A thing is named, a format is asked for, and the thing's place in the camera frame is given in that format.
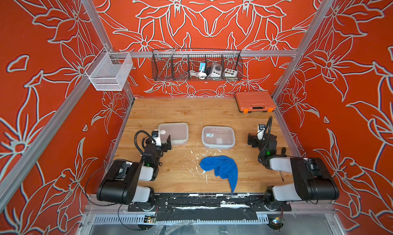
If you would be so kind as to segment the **clear lunch box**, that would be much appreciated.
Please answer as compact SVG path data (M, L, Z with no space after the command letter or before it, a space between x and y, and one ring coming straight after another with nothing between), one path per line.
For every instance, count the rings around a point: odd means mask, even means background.
M230 127L205 126L201 139L203 146L208 149L228 150L235 145L235 133Z

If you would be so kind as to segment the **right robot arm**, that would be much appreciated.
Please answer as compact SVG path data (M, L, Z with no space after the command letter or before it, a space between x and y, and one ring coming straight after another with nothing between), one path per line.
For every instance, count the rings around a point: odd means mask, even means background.
M248 145L259 150L258 162L266 169L290 173L293 182L267 187L262 204L270 211L292 201L333 201L339 198L339 188L321 158L289 156L286 148L277 151L277 136L271 132L273 117L259 124L256 135L248 135Z

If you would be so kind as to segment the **blue cloth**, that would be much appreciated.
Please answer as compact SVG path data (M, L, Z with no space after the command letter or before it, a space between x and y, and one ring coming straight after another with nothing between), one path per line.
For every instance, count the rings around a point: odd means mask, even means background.
M214 170L215 176L227 179L234 193L238 182L238 168L235 161L227 156L205 157L200 162L202 170L209 172Z

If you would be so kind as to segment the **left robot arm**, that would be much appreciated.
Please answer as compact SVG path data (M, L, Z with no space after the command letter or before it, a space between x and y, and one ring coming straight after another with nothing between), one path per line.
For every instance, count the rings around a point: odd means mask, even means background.
M151 209L156 205L155 191L139 185L141 181L154 181L162 165L164 153L172 149L171 135L164 141L154 130L149 134L139 130L134 136L134 145L141 154L139 161L115 160L104 176L97 191L97 200L123 205L138 205Z

